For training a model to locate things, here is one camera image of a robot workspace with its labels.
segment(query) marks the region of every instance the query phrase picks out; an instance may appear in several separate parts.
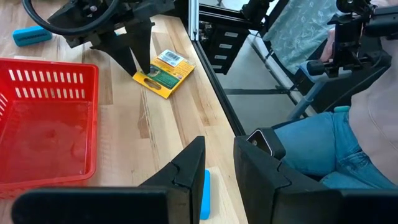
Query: blue sponge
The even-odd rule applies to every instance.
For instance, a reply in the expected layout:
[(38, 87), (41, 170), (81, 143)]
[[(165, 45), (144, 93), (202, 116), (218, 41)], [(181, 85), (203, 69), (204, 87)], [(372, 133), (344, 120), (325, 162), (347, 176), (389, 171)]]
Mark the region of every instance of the blue sponge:
[(203, 198), (200, 210), (201, 220), (207, 220), (210, 217), (210, 192), (210, 171), (205, 170), (205, 184), (203, 185)]
[(12, 33), (15, 44), (18, 47), (23, 47), (30, 44), (36, 44), (46, 40), (52, 39), (52, 33), (42, 27), (35, 26), (25, 29), (18, 29)]
[(348, 112), (349, 109), (350, 109), (350, 106), (338, 106), (335, 108), (335, 113)]

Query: person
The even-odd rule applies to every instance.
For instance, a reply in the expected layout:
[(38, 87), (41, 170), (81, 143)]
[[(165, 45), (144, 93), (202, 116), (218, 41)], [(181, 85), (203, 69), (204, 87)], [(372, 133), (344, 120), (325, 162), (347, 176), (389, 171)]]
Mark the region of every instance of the person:
[[(373, 0), (383, 6), (398, 0)], [(332, 55), (334, 31), (321, 60)], [(279, 129), (282, 162), (306, 175), (323, 177), (333, 189), (396, 189), (398, 185), (398, 40), (382, 38), (391, 68), (354, 95), (347, 113), (321, 113)]]

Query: leg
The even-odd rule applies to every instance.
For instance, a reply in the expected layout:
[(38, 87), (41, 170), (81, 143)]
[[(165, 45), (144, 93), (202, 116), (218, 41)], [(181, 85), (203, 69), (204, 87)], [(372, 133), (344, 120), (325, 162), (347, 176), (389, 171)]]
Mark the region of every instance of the leg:
[(335, 113), (333, 116), (335, 120), (337, 171), (375, 189), (397, 189), (398, 187), (382, 175), (372, 164), (369, 156), (362, 151), (349, 126), (348, 113)]
[(333, 115), (322, 113), (275, 130), (286, 149), (283, 162), (306, 175), (324, 176), (336, 167)]
[(339, 172), (328, 174), (320, 182), (331, 189), (373, 189), (364, 182)]
[(338, 162), (340, 172), (355, 177), (375, 189), (398, 189), (372, 164), (362, 150)]

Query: basket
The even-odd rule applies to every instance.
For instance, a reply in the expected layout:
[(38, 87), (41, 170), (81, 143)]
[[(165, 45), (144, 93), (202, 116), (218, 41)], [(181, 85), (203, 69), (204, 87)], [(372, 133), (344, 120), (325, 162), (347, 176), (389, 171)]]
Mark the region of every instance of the basket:
[(96, 169), (98, 68), (0, 58), (0, 198)]

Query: hand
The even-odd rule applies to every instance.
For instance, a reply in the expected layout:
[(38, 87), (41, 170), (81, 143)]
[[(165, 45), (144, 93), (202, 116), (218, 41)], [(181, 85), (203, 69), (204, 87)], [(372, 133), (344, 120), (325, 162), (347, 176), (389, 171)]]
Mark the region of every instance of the hand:
[(322, 62), (327, 62), (333, 56), (333, 44), (335, 43), (335, 28), (328, 31), (328, 42), (323, 49), (320, 60)]

